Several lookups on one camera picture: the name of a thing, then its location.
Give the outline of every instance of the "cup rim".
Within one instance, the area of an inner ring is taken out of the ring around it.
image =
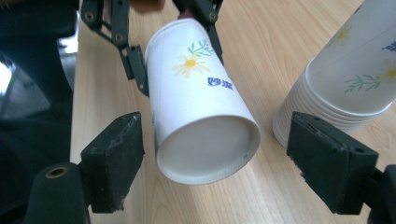
[[[203,184],[211,184],[217,181],[220,181],[222,179],[225,179],[236,172],[238,172],[240,169],[242,169],[248,162],[254,157],[256,154],[257,150],[260,148],[260,144],[262,141],[262,132],[261,129],[259,128],[258,124],[255,122],[254,119],[250,119],[244,116],[238,116],[238,115],[228,115],[228,114],[223,114],[223,115],[215,115],[215,116],[210,116],[206,118],[201,118],[198,120],[195,120],[194,122],[188,123],[186,125],[181,126],[174,132],[170,133],[162,142],[162,145],[175,136],[175,134],[178,134],[180,132],[183,132],[185,128],[188,128],[189,126],[196,124],[197,122],[203,121],[203,120],[208,120],[208,119],[215,119],[219,117],[229,117],[229,118],[235,118],[235,119],[240,119],[243,122],[246,123],[246,125],[251,129],[252,135],[250,136],[250,141],[247,147],[249,147],[249,156],[244,160],[237,162],[230,166],[230,168],[226,171],[222,170],[221,172],[215,172],[212,174],[207,174],[207,175],[202,175],[201,177],[195,177],[195,178],[187,178],[183,177],[181,175],[175,175],[174,173],[167,172],[166,169],[164,169],[160,164],[159,164],[159,151],[161,150],[161,146],[158,146],[156,143],[156,153],[155,153],[155,161],[157,164],[157,167],[161,171],[163,175],[165,175],[167,178],[176,181],[177,183],[181,184],[186,184],[186,185],[203,185]]]

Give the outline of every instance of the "flower print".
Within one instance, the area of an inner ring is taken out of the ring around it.
[[[183,54],[178,59],[181,63],[173,67],[173,70],[176,70],[176,75],[190,77],[191,72],[200,74],[203,74],[204,71],[210,72],[210,69],[205,66],[204,58],[198,57],[196,53],[192,54],[190,58]]]
[[[380,69],[376,75],[361,75],[347,80],[349,85],[344,93],[360,91],[363,88],[368,91],[376,89],[381,83],[394,83],[396,81],[396,61],[385,60],[385,69]]]
[[[349,25],[344,25],[338,32],[335,34],[326,47],[331,45],[335,46],[343,46],[350,37],[350,30],[352,29]]]
[[[379,80],[387,83],[396,81],[396,62],[385,60],[385,69],[381,69]]]

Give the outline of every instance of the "stack of paper cups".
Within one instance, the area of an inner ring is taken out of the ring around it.
[[[396,1],[366,0],[305,68],[273,120],[287,146],[292,111],[350,133],[396,98]]]
[[[199,22],[165,25],[148,42],[146,64],[156,162],[165,176],[207,184],[253,157],[260,129]]]

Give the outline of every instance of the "wooden table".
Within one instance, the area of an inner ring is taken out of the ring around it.
[[[262,129],[262,144],[238,173],[210,185],[185,186],[156,167],[149,98],[127,81],[115,47],[85,24],[79,28],[71,161],[116,117],[140,111],[146,155],[125,210],[91,215],[92,223],[365,223],[334,215],[305,184],[275,139],[272,118],[308,61],[361,0],[226,0],[217,28],[225,67]],[[177,17],[172,1],[158,13],[131,12],[130,44],[142,49]],[[396,105],[352,134],[380,153],[377,167],[396,163]]]

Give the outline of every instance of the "metal bracket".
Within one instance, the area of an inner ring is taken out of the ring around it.
[[[396,223],[396,165],[377,170],[377,152],[323,119],[294,112],[288,155],[333,213],[358,215],[366,203],[369,223]]]
[[[58,163],[35,176],[24,223],[90,223],[89,205],[94,213],[122,210],[144,153],[140,113],[115,119],[81,152],[79,165]]]
[[[139,45],[129,47],[129,0],[112,1],[112,24],[103,20],[103,0],[84,0],[81,18],[87,26],[119,50],[123,67],[128,79],[135,79],[138,89],[149,96],[149,82],[143,53]],[[111,32],[107,36],[103,27]]]

